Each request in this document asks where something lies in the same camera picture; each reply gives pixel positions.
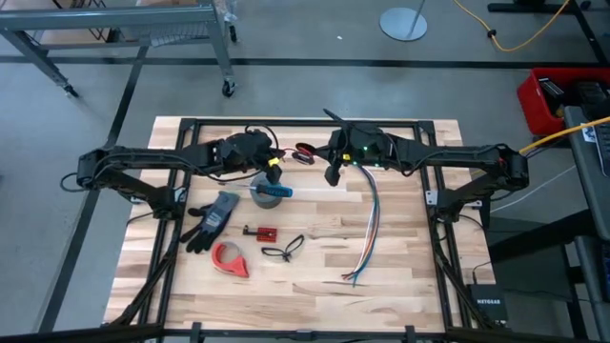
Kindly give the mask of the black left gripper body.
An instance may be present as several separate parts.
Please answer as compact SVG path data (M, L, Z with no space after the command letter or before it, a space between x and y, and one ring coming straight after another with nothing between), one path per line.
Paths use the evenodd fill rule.
M217 141L214 147L214 167L210 175L220 176L235 172L254 170L254 174L265 173L271 184L277 184L282 174L279 163L273 167L268 161L278 151L275 138L260 130L244 131Z

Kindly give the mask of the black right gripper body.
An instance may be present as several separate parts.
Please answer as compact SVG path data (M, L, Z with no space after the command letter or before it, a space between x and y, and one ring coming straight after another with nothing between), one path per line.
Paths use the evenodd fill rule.
M385 170L397 168L395 141L373 124L346 124L340 130L332 132L327 144L335 145L335 158L327 161L329 167L324 173L325 180L332 187L338 184L339 170L348 165L372 166ZM344 161L343 153L349 153L352 160Z

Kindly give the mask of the grey black work glove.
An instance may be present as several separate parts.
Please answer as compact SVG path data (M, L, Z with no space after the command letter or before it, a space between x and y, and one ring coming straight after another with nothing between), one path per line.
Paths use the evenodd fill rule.
M220 191L212 204L189 208L188 215L200 217L201 220L179 238L179 242L186 245L186 252L207 252L223 233L239 200L240 196L236 193Z

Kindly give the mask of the small red black tool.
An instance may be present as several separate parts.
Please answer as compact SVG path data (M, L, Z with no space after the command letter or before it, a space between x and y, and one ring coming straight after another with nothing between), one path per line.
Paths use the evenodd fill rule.
M253 230L248 225L246 225L242 229L242 234L254 236L257 242L275 243L277 240L277 229L275 228L259 227Z

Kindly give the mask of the clear safety glasses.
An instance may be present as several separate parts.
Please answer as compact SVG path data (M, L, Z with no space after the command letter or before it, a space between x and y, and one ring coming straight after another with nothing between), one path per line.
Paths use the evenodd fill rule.
M293 253L298 250L304 243L305 237L300 234L293 239L284 249L263 247L261 253L266 256L280 257L284 262L289 263L293 257Z

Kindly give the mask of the white bucket with label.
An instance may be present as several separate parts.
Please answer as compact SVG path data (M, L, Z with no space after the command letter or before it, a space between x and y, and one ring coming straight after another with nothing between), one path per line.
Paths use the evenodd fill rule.
M235 252L234 258L232 260L226 259L226 252ZM212 262L220 272L241 278L250 277L247 261L242 254L242 250L233 242L224 241L215 244L212 250Z

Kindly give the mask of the round metal stand base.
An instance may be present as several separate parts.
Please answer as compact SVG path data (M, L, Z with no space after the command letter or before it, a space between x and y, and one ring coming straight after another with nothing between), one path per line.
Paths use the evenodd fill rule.
M428 22L422 15L426 0L418 0L415 9L390 8L379 17L379 27L388 37L410 42L422 38L428 30Z

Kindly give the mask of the red plastic crate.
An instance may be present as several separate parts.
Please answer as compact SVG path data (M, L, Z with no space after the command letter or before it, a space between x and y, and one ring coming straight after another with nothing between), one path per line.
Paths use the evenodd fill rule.
M548 79L564 92L559 98L549 95L540 79ZM534 68L517 89L527 126L533 135L546 136L565 128L563 119L556 116L563 106L576 106L576 83L596 81L610 86L610 68Z

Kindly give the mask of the black power adapter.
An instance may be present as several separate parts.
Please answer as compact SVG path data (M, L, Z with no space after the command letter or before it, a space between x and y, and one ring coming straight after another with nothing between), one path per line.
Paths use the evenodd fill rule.
M539 86L551 114L557 118L564 116L565 92L549 78L540 78Z

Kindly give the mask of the grey desk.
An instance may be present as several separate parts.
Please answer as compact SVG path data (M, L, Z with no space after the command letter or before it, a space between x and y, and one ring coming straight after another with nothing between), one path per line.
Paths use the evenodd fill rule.
M597 144L589 141L592 127L580 128L587 119L579 107L568 107L564 118L568 129L572 154L576 163L579 181L587 204L585 212L592 219L592 232L578 236L575 240L584 282L590 300L598 336L610 343L610 301L604 300L603 285L607 281L601 246L610 246L610 177L601 169Z

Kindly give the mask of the blue black handled screwdriver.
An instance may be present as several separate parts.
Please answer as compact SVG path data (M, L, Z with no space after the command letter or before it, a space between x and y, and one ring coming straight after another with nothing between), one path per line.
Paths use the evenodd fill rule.
M268 185L268 184L256 184L256 185L246 185L246 184L235 184L235 183L227 183L227 182L219 182L220 186L232 187L232 188L244 188L250 191L254 191L256 193L266 194L274 197L285 197L290 198L293 196L293 190L287 187L278 186L278 185Z

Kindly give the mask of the grey duct tape roll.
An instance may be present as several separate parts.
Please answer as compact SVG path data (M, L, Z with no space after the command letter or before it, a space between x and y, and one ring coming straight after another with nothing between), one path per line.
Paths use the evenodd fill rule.
M257 175L250 183L252 187L250 189L251 198L254 203L261 209L270 210L277 207L282 202L282 197L272 196L265 193L258 192L257 186L270 186L271 183L267 180L266 174L261 173Z

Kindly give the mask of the black network switch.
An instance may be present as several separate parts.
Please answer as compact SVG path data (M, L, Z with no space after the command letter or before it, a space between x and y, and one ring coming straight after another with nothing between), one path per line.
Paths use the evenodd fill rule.
M508 314L501 289L495 284L470 284L467 286L470 295L480 310L491 320L505 324Z

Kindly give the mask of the black desk frame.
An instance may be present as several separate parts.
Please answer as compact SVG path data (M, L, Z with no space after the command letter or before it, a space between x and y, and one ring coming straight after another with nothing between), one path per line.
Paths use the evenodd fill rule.
M497 31L483 19L479 23L485 28L489 40L502 52L513 53L532 45L539 37L546 33L562 15L572 16L577 20L580 31L583 33L596 60L601 64L610 63L609 56L602 50L598 37L585 18L585 12L592 9L593 0L560 0L559 4L549 4L548 0L510 0L509 3L490 3L486 9L490 13L509 14L549 14L550 19L536 30L529 38L514 47L504 47L498 40Z

